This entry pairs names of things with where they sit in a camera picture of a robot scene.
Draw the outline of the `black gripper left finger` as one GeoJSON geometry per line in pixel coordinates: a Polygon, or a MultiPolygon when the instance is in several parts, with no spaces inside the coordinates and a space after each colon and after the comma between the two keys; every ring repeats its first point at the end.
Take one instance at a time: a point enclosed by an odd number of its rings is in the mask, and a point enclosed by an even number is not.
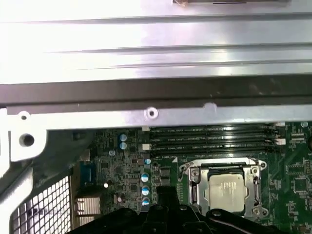
{"type": "Polygon", "coordinates": [[[140,213],[121,208],[103,215],[72,231],[72,234],[165,234],[168,221],[168,187],[156,188],[156,204],[145,206],[140,213]]]}

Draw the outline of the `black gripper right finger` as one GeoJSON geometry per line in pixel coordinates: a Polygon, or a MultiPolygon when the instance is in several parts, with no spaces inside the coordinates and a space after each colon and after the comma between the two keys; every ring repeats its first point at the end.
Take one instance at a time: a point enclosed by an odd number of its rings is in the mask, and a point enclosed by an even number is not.
{"type": "Polygon", "coordinates": [[[176,234],[276,234],[277,228],[265,227],[222,209],[205,215],[189,205],[181,205],[174,186],[168,186],[169,223],[176,234]]]}

